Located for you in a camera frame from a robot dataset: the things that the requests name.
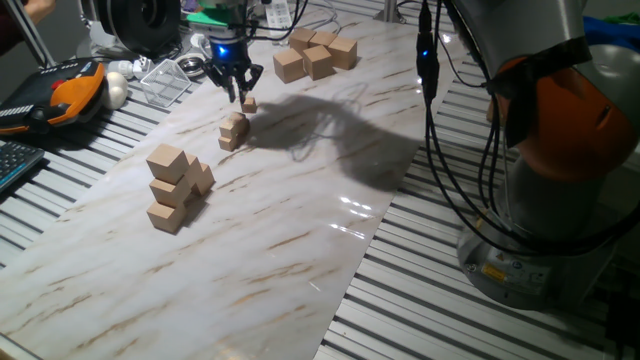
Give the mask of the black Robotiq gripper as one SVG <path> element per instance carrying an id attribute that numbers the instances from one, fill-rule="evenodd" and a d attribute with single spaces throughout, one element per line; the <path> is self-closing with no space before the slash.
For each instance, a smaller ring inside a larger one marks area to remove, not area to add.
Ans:
<path id="1" fill-rule="evenodd" d="M 203 65 L 204 74 L 227 93 L 230 103 L 234 103 L 236 99 L 232 77 L 236 78 L 240 102 L 244 103 L 247 94 L 260 79 L 264 67 L 251 64 L 245 38 L 222 41 L 210 37 L 208 41 L 211 55 Z"/>

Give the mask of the bare person hand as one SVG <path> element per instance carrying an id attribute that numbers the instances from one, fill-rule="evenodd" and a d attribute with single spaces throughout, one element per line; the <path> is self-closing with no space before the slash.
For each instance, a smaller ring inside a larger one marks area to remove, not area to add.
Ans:
<path id="1" fill-rule="evenodd" d="M 56 8 L 56 0 L 28 0 L 24 9 L 34 24 L 40 23 Z"/>

